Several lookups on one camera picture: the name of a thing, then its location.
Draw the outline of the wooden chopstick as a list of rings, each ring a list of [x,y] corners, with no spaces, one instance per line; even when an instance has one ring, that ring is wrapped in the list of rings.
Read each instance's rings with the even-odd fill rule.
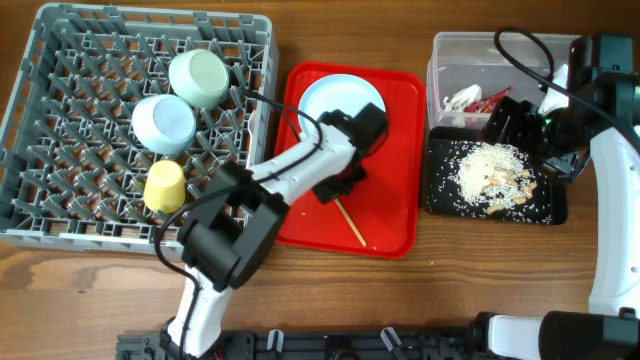
[[[360,242],[360,244],[362,245],[362,247],[366,248],[368,246],[366,240],[364,239],[364,237],[361,234],[360,230],[358,229],[358,227],[356,226],[356,224],[352,220],[352,218],[349,215],[349,213],[346,211],[346,209],[342,205],[341,201],[339,199],[335,199],[334,203],[338,207],[338,209],[339,209],[340,213],[342,214],[342,216],[344,217],[344,219],[347,221],[349,227],[353,231],[354,235],[357,237],[357,239]]]

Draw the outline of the mint green bowl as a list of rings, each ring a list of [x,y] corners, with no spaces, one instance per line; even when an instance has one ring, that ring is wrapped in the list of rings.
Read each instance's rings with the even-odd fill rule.
[[[214,108],[226,97],[230,75],[226,64],[214,53],[194,49],[177,55],[169,65],[174,93],[197,108]]]

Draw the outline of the white plastic fork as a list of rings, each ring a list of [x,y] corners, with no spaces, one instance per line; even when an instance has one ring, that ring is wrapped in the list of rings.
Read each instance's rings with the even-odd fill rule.
[[[246,167],[251,167],[256,161],[256,153],[258,148],[258,137],[257,137],[257,124],[258,124],[258,115],[257,111],[253,110],[248,119],[248,134],[249,134],[249,147],[248,147],[248,155],[246,160]]]

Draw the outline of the light blue plate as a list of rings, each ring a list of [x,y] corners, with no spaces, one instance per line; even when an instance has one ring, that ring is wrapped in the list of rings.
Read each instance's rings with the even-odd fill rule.
[[[355,125],[347,125],[341,118],[336,130],[330,130],[324,123],[323,134],[342,134],[354,139],[377,140],[386,133],[388,124],[382,96],[368,81],[355,75],[334,74],[325,76],[311,84],[299,101],[298,110],[306,113],[318,123],[325,112],[336,110],[350,117]]]

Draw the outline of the yellow plastic cup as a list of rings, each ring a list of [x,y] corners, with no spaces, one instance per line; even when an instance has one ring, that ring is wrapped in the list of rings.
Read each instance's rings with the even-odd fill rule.
[[[151,211],[176,212],[185,203],[185,183],[184,172],[178,163],[170,160],[154,163],[144,186],[145,206]]]

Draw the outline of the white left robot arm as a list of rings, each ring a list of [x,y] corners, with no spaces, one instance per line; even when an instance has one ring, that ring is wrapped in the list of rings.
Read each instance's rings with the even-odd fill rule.
[[[291,205],[312,191],[323,203],[348,194],[365,177],[361,162],[386,140],[384,110],[366,104],[355,116],[333,110],[315,131],[249,169],[224,164],[204,195],[177,211],[177,239],[187,279],[178,313],[163,327],[170,359],[198,359],[213,348],[234,290],[266,260]]]

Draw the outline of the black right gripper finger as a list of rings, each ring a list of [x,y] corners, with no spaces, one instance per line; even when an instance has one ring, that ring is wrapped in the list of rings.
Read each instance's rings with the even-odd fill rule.
[[[502,144],[516,144],[521,138],[520,120],[522,119],[521,104],[510,97],[504,97],[496,107],[494,113],[497,131],[497,142]]]
[[[486,143],[499,143],[503,129],[502,110],[496,108],[482,129],[479,139]]]

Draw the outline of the light blue small bowl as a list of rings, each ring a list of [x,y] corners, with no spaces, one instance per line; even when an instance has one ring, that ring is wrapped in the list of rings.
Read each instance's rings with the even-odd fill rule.
[[[132,113],[135,136],[147,149],[175,155],[187,148],[195,136],[193,109],[181,98],[153,95],[138,102]]]

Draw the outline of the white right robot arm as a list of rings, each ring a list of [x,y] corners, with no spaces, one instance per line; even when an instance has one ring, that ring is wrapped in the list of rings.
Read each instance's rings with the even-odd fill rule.
[[[537,160],[586,150],[598,199],[596,273],[585,313],[541,318],[481,313],[470,326],[472,353],[510,359],[636,359],[639,356],[639,76],[628,35],[596,33],[570,45],[568,80],[553,83],[497,51],[544,90],[568,97],[540,115],[529,102],[504,98],[483,141],[518,147]]]

